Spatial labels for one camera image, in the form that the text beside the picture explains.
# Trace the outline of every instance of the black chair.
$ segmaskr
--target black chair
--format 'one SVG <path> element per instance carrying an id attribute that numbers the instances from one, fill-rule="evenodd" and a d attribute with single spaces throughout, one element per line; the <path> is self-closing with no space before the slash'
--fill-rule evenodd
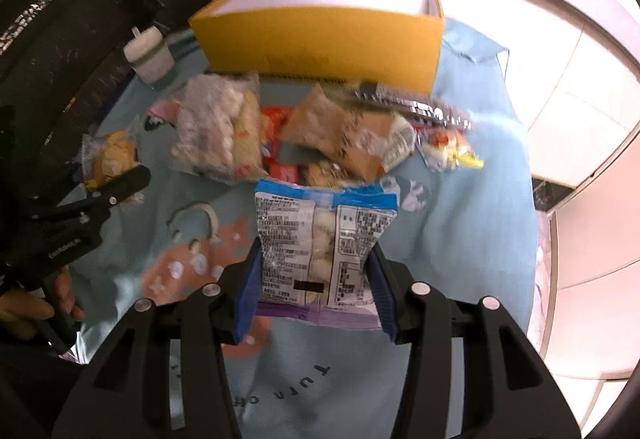
<path id="1" fill-rule="evenodd" d="M 187 27 L 210 0 L 0 0 L 0 106 L 15 106 L 4 175 L 19 196 L 61 199 L 83 133 L 132 77 L 131 28 Z"/>

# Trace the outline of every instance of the finger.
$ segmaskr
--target finger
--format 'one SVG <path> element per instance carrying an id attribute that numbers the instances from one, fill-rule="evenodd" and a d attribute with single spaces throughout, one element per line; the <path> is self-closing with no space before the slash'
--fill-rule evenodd
<path id="1" fill-rule="evenodd" d="M 71 292 L 71 274 L 69 273 L 68 266 L 65 266 L 60 270 L 60 273 L 56 277 L 56 281 L 53 285 L 54 292 L 61 300 L 67 300 L 72 296 Z"/>
<path id="2" fill-rule="evenodd" d="M 84 320 L 84 311 L 77 305 L 74 305 L 74 307 L 71 309 L 70 314 L 76 322 L 81 322 L 82 320 Z"/>
<path id="3" fill-rule="evenodd" d="M 63 313 L 70 314 L 76 304 L 76 295 L 72 288 L 71 274 L 69 273 L 68 266 L 60 270 L 54 284 L 54 291 L 60 300 L 58 305 L 60 310 Z"/>
<path id="4" fill-rule="evenodd" d="M 0 310 L 0 325 L 19 340 L 31 340 L 37 334 L 32 322 L 3 310 Z"/>
<path id="5" fill-rule="evenodd" d="M 47 320 L 54 314 L 46 301 L 21 289 L 11 289 L 2 295 L 0 309 L 27 320 Z"/>

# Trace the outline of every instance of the yellow box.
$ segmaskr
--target yellow box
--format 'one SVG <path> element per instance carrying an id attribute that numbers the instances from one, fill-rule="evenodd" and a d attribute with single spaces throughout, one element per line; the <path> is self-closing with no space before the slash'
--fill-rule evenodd
<path id="1" fill-rule="evenodd" d="M 370 80 L 428 95 L 440 0 L 214 0 L 190 19 L 215 72 Z"/>

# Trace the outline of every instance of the snack bag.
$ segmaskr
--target snack bag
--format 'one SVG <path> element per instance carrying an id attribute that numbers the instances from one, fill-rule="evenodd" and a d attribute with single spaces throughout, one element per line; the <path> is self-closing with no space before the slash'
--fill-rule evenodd
<path id="1" fill-rule="evenodd" d="M 458 130 L 438 128 L 418 131 L 417 146 L 424 163 L 434 170 L 484 166 L 484 161 L 476 157 L 471 145 Z"/>
<path id="2" fill-rule="evenodd" d="M 262 115 L 262 158 L 266 163 L 275 163 L 280 151 L 282 127 L 293 112 L 291 107 L 268 106 L 260 111 Z"/>
<path id="3" fill-rule="evenodd" d="M 397 112 L 393 113 L 393 118 L 391 134 L 387 140 L 386 151 L 382 158 L 383 174 L 386 174 L 413 154 L 415 148 L 414 127 Z"/>
<path id="4" fill-rule="evenodd" d="M 222 181 L 266 176 L 260 152 L 258 77 L 200 74 L 186 84 L 172 148 L 178 170 Z"/>
<path id="5" fill-rule="evenodd" d="M 127 130 L 104 137 L 82 136 L 82 182 L 88 192 L 138 166 L 139 135 L 140 122 L 136 119 Z M 127 202 L 140 204 L 143 199 L 143 193 L 137 192 Z"/>
<path id="6" fill-rule="evenodd" d="M 300 183 L 300 170 L 297 164 L 267 163 L 267 171 L 272 179 L 286 183 Z"/>
<path id="7" fill-rule="evenodd" d="M 379 186 L 326 190 L 262 180 L 258 314 L 326 327 L 380 327 L 364 263 L 398 213 Z"/>
<path id="8" fill-rule="evenodd" d="M 438 98 L 416 96 L 384 83 L 355 82 L 341 88 L 328 87 L 329 98 L 350 105 L 398 112 L 425 127 L 455 128 L 468 132 L 471 117 L 464 110 Z"/>
<path id="9" fill-rule="evenodd" d="M 361 186 L 362 180 L 350 174 L 345 168 L 331 161 L 310 163 L 304 169 L 306 186 L 321 188 L 349 188 Z"/>
<path id="10" fill-rule="evenodd" d="M 316 148 L 372 182 L 382 169 L 393 121 L 389 112 L 345 108 L 327 98 L 316 85 L 289 117 L 282 139 Z"/>

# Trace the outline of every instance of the black gripper frame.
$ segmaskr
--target black gripper frame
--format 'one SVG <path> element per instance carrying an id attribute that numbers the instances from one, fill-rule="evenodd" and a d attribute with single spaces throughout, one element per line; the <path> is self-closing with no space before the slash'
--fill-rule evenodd
<path id="1" fill-rule="evenodd" d="M 222 343 L 237 344 L 248 330 L 259 289 L 247 296 L 246 285 L 259 286 L 261 267 L 256 239 L 244 262 L 225 268 L 219 294 L 211 295 L 209 285 L 180 303 L 136 302 L 72 390 L 53 439 L 241 438 Z M 366 273 L 383 330 L 398 345 L 411 345 L 392 439 L 445 439 L 453 338 L 462 338 L 465 350 L 457 438 L 580 438 L 552 376 L 498 300 L 452 301 L 415 283 L 406 266 L 388 261 L 379 245 Z M 178 430 L 172 430 L 169 413 L 171 339 L 180 339 L 185 426 Z"/>
<path id="2" fill-rule="evenodd" d="M 76 343 L 76 324 L 60 311 L 54 282 L 60 268 L 101 243 L 100 228 L 110 209 L 148 186 L 151 173 L 138 165 L 97 189 L 86 199 L 52 206 L 30 200 L 14 221 L 12 247 L 0 258 L 0 295 L 10 287 L 42 290 L 54 315 L 36 323 L 39 333 L 62 355 Z"/>

